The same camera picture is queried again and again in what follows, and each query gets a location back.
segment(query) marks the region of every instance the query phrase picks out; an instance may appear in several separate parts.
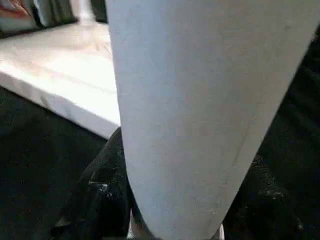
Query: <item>black cloth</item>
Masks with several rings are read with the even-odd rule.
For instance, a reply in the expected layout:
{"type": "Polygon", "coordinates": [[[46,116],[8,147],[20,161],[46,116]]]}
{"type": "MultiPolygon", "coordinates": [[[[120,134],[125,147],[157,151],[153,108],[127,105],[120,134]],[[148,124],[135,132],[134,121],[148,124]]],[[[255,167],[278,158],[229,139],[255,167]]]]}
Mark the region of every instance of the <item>black cloth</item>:
{"type": "Polygon", "coordinates": [[[106,140],[0,88],[0,239],[44,240],[106,140]]]}
{"type": "Polygon", "coordinates": [[[227,240],[320,239],[319,36],[224,220],[227,240]]]}

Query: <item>black fabric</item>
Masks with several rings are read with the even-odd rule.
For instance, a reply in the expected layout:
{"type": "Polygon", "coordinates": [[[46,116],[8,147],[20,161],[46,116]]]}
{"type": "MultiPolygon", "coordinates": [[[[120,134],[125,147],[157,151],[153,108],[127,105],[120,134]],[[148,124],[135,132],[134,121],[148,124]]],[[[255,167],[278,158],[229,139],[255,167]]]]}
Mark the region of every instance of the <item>black fabric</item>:
{"type": "Polygon", "coordinates": [[[105,139],[0,88],[0,239],[49,238],[105,139]]]}
{"type": "Polygon", "coordinates": [[[320,239],[319,36],[224,220],[227,240],[320,239]]]}
{"type": "Polygon", "coordinates": [[[83,172],[61,213],[63,224],[58,223],[51,230],[52,236],[56,240],[126,237],[130,193],[122,134],[118,128],[83,172]]]}

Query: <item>white tube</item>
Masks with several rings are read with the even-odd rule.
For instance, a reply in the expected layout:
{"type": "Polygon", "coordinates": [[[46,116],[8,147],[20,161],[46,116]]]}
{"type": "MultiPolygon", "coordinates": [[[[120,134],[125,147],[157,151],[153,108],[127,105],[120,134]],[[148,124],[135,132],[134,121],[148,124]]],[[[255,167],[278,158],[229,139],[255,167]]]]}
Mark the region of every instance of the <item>white tube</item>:
{"type": "Polygon", "coordinates": [[[319,0],[109,0],[130,184],[163,239],[220,226],[319,20],[319,0]]]}

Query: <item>white surface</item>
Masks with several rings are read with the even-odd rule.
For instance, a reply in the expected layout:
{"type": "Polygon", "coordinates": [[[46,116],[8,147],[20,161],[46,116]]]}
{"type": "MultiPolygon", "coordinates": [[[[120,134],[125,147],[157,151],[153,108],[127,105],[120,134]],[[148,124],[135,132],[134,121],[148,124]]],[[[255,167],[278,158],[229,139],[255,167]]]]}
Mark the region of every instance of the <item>white surface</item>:
{"type": "Polygon", "coordinates": [[[319,7],[319,0],[108,1],[128,177],[156,237],[216,232],[319,7]]]}
{"type": "Polygon", "coordinates": [[[73,24],[0,41],[0,85],[102,137],[120,125],[106,25],[73,24]]]}

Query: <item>white cylindrical object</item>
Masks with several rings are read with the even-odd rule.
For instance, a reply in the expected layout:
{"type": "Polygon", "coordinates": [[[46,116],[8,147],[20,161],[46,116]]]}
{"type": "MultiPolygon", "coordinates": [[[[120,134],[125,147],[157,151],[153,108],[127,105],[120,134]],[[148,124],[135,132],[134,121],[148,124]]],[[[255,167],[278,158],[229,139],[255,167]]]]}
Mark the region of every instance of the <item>white cylindrical object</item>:
{"type": "Polygon", "coordinates": [[[163,239],[208,239],[319,20],[309,0],[109,0],[127,172],[163,239]]]}

